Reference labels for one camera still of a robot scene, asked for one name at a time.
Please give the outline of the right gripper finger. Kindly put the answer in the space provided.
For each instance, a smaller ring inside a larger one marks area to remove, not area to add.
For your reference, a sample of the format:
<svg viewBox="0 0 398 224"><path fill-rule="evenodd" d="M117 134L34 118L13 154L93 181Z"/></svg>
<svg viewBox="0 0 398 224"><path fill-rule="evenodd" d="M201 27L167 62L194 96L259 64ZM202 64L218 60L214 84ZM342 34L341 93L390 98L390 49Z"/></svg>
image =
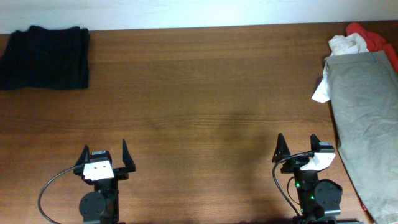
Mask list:
<svg viewBox="0 0 398 224"><path fill-rule="evenodd" d="M310 136L310 144L311 144L311 151L313 152L319 152L321 145L320 145L320 140L317 138L315 134L312 134Z"/></svg>
<svg viewBox="0 0 398 224"><path fill-rule="evenodd" d="M272 163L277 163L290 156L290 151L282 133L278 134L277 145L272 157Z"/></svg>

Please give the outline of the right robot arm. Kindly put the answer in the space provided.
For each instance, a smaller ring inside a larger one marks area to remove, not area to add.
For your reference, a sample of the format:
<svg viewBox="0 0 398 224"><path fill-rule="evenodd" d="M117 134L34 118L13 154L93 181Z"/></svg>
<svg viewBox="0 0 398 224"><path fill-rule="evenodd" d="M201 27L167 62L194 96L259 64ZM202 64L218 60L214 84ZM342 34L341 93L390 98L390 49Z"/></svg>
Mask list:
<svg viewBox="0 0 398 224"><path fill-rule="evenodd" d="M316 135L310 136L311 149L307 152L291 154L284 135L279 133L272 158L272 178L279 192L292 207L296 216L293 223L301 224L350 224L359 223L358 220L338 220L341 214L340 203L343 188L330 179L318 178L318 173L329 168L336 153L335 148L328 142L322 142ZM287 195L280 186L276 170L278 166L283 174L292 174L298 195L300 208L293 205L291 196Z"/></svg>

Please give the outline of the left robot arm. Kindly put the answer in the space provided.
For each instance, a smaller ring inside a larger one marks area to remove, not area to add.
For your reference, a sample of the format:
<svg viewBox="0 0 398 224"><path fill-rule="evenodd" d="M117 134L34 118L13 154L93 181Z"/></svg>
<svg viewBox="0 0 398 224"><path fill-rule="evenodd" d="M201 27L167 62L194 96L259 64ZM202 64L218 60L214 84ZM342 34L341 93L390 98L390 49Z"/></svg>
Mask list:
<svg viewBox="0 0 398 224"><path fill-rule="evenodd" d="M127 180L136 165L129 153L126 141L122 141L123 167L113 168L109 151L90 152L85 146L73 173L93 186L79 203L79 212L86 224L119 223L119 182Z"/></svg>

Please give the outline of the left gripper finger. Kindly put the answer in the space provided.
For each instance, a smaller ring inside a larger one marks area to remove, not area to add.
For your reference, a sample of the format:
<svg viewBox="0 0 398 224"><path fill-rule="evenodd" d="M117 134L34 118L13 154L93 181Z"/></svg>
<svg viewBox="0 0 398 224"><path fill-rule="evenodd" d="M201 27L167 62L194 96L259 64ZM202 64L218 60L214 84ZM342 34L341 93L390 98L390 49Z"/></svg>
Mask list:
<svg viewBox="0 0 398 224"><path fill-rule="evenodd" d="M84 146L81 155L79 156L75 166L82 166L90 160L90 150L87 145Z"/></svg>
<svg viewBox="0 0 398 224"><path fill-rule="evenodd" d="M126 141L123 139L123 143L122 143L122 160L123 163L125 165L125 168L127 170L135 170L136 169L136 165L129 153L129 150L127 148L127 143Z"/></svg>

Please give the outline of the grey-green khaki shorts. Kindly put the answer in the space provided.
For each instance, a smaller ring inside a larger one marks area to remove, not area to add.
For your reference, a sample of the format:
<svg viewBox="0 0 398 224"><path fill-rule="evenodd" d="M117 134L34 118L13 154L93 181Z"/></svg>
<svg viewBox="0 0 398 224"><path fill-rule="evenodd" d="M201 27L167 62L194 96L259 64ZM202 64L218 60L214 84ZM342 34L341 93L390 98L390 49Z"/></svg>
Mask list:
<svg viewBox="0 0 398 224"><path fill-rule="evenodd" d="M375 223L397 223L397 73L383 51L325 65L348 175Z"/></svg>

